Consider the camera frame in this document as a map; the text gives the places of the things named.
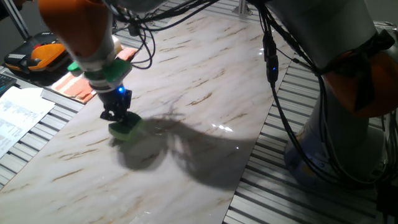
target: white marble surface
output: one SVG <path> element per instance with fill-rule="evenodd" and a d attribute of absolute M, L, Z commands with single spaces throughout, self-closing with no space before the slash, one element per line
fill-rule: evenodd
<path fill-rule="evenodd" d="M 159 33 L 124 82 L 141 140 L 111 139 L 95 97 L 0 191 L 0 223 L 221 224 L 273 101 L 261 32 L 199 14 Z"/>

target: green sponge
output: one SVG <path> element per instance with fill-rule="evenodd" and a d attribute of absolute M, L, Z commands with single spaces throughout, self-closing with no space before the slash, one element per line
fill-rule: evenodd
<path fill-rule="evenodd" d="M 109 133 L 118 140 L 127 141 L 133 135 L 134 131 L 140 126 L 142 119 L 138 114 L 128 112 L 127 122 L 115 122 L 108 126 Z"/>

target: cable bundle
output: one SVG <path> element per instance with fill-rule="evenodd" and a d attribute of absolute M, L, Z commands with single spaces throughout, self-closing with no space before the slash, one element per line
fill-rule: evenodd
<path fill-rule="evenodd" d="M 178 6 L 172 7 L 169 10 L 166 10 L 164 12 L 159 13 L 158 10 L 146 14 L 145 17 L 140 18 L 138 15 L 134 15 L 131 13 L 131 11 L 128 11 L 126 9 L 120 9 L 117 6 L 113 5 L 113 0 L 104 0 L 104 3 L 107 5 L 109 10 L 116 16 L 116 18 L 121 21 L 121 22 L 126 22 L 129 23 L 128 29 L 135 29 L 142 41 L 142 45 L 139 48 L 139 51 L 145 47 L 149 58 L 140 62 L 133 62 L 132 65 L 136 68 L 140 69 L 148 69 L 152 65 L 152 59 L 155 55 L 155 40 L 153 37 L 153 33 L 155 31 L 161 31 L 165 30 L 168 28 L 171 28 L 173 26 L 176 26 L 177 24 L 180 24 L 183 21 L 186 21 L 187 19 L 191 18 L 193 15 L 197 14 L 198 12 L 204 10 L 206 7 L 214 4 L 218 0 L 189 0 L 186 1 L 182 4 L 179 4 Z M 292 131 L 292 128 L 290 127 L 290 124 L 285 117 L 285 114 L 282 110 L 282 107 L 279 103 L 279 99 L 277 97 L 277 93 L 275 90 L 275 82 L 277 80 L 278 76 L 278 69 L 275 69 L 278 67 L 278 61 L 277 57 L 273 59 L 275 60 L 269 60 L 267 61 L 267 77 L 268 80 L 271 83 L 271 88 L 272 88 L 272 94 L 274 95 L 275 103 L 277 105 L 277 108 L 280 113 L 280 117 L 282 120 L 282 123 L 284 125 L 284 128 L 289 136 L 289 139 L 291 140 L 292 144 L 296 148 L 298 154 L 301 156 L 303 159 L 304 163 L 308 165 L 308 167 L 311 169 L 311 171 L 317 175 L 321 180 L 324 180 L 325 182 L 328 182 L 331 185 L 335 185 L 338 187 L 342 187 L 344 189 L 348 190 L 360 190 L 360 189 L 373 189 L 377 184 L 385 184 L 385 183 L 390 183 L 393 181 L 395 178 L 398 177 L 397 171 L 398 171 L 398 143 L 397 143 L 397 133 L 398 133 L 398 125 L 397 121 L 395 119 L 396 114 L 391 114 L 390 118 L 390 124 L 389 124 L 389 132 L 390 132 L 390 138 L 388 140 L 387 144 L 387 156 L 389 159 L 388 165 L 384 166 L 383 172 L 381 175 L 376 177 L 373 180 L 370 181 L 363 181 L 359 180 L 353 176 L 351 176 L 349 173 L 347 173 L 344 168 L 341 166 L 341 164 L 338 161 L 338 158 L 336 157 L 335 150 L 333 148 L 333 141 L 328 133 L 328 126 L 327 126 L 327 119 L 328 119 L 328 114 L 327 114 L 327 108 L 328 108 L 328 99 L 326 96 L 326 88 L 325 88 L 325 83 L 324 80 L 321 76 L 320 71 L 318 68 L 315 66 L 315 64 L 309 59 L 309 57 L 306 55 L 306 53 L 302 50 L 300 44 L 287 32 L 285 29 L 280 26 L 275 19 L 273 18 L 272 14 L 268 10 L 268 8 L 265 5 L 264 0 L 248 0 L 249 3 L 253 4 L 259 11 L 259 16 L 260 16 L 260 22 L 261 22 L 261 27 L 264 31 L 264 49 L 268 47 L 268 54 L 272 54 L 272 56 L 276 56 L 276 50 L 280 52 L 279 49 L 276 48 L 275 42 L 272 38 L 272 31 L 271 27 L 273 27 L 283 38 L 284 40 L 298 53 L 299 56 L 304 58 L 305 63 L 299 61 L 296 58 L 291 58 L 291 60 L 295 63 L 301 64 L 304 67 L 307 67 L 310 69 L 315 76 L 318 78 L 319 85 L 320 85 L 320 114 L 319 114 L 319 132 L 321 136 L 321 142 L 323 143 L 323 147 L 325 148 L 328 156 L 328 162 L 331 165 L 334 174 L 327 173 L 325 172 L 322 168 L 318 167 L 314 162 L 312 162 L 311 159 L 308 158 L 304 150 L 302 149 L 299 141 L 295 137 L 295 133 Z M 171 25 L 158 28 L 158 29 L 150 29 L 146 24 L 148 22 L 154 22 L 154 21 L 159 21 L 162 19 L 174 17 L 174 16 L 179 16 L 182 15 L 186 12 L 188 12 L 191 9 L 195 9 L 193 12 L 191 12 L 189 15 L 185 16 L 183 19 L 174 22 Z M 147 32 L 149 32 L 154 49 L 152 52 L 150 52 L 147 44 L 146 44 L 146 39 L 147 39 Z M 148 66 L 146 67 L 139 67 L 137 66 L 138 63 L 146 63 L 149 62 Z"/>

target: metal pole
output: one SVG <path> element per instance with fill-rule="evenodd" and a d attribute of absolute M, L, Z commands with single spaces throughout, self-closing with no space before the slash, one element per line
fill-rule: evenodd
<path fill-rule="evenodd" d="M 1 2 L 6 8 L 12 22 L 14 23 L 18 32 L 21 34 L 22 38 L 25 41 L 29 40 L 32 36 L 29 35 L 29 31 L 25 24 L 25 21 L 23 20 L 14 2 L 12 0 L 1 0 Z"/>
<path fill-rule="evenodd" d="M 233 10 L 233 13 L 238 15 L 251 15 L 252 12 L 248 8 L 248 2 L 246 0 L 239 0 L 239 5 Z"/>

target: slatted floor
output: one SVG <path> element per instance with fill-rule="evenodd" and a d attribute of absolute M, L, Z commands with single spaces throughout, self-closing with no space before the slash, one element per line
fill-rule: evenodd
<path fill-rule="evenodd" d="M 160 9 L 167 10 L 180 2 L 182 0 L 171 0 Z M 238 16 L 232 12 L 238 2 L 220 0 L 204 12 L 258 23 L 258 12 L 250 5 L 251 16 Z M 163 27 L 167 22 L 159 21 L 152 26 Z M 126 31 L 116 35 L 123 45 L 138 48 L 141 44 L 137 37 L 130 37 Z M 21 88 L 29 86 L 20 80 L 18 84 Z M 297 132 L 309 118 L 318 92 L 317 80 L 308 70 L 290 66 L 278 96 L 294 131 Z M 49 91 L 44 98 L 56 102 L 57 106 L 11 149 L 7 159 L 0 160 L 0 188 L 83 106 Z M 370 125 L 380 128 L 381 121 L 372 119 Z M 372 191 L 327 195 L 299 185 L 285 169 L 283 153 L 287 138 L 273 105 L 223 223 L 382 223 L 380 213 L 376 211 L 376 194 Z"/>
<path fill-rule="evenodd" d="M 0 73 L 14 77 L 7 68 L 0 66 Z M 18 88 L 37 88 L 21 78 Z M 55 107 L 36 124 L 7 154 L 0 158 L 0 189 L 6 185 L 76 114 L 83 104 L 53 93 L 49 88 L 43 91 L 43 99 L 55 103 Z"/>
<path fill-rule="evenodd" d="M 297 132 L 309 119 L 319 94 L 318 81 L 292 63 L 278 91 L 285 115 Z M 370 126 L 381 128 L 373 118 Z M 376 193 L 323 194 L 300 184 L 284 163 L 288 136 L 273 104 L 254 146 L 224 223 L 378 223 Z"/>

